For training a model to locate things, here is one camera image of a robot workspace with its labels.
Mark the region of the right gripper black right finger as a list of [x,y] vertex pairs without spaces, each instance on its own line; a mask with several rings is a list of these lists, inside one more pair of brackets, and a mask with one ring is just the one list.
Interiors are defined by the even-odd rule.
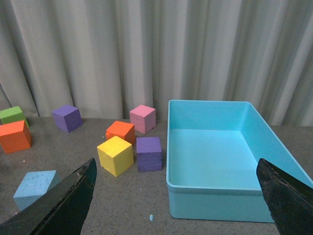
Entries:
[[263,158],[256,175],[279,234],[311,235],[313,189]]

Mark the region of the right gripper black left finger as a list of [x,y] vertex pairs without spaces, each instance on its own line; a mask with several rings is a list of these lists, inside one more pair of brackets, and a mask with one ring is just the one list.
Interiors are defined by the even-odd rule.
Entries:
[[91,158],[0,226],[2,235],[79,235],[93,198],[97,166]]

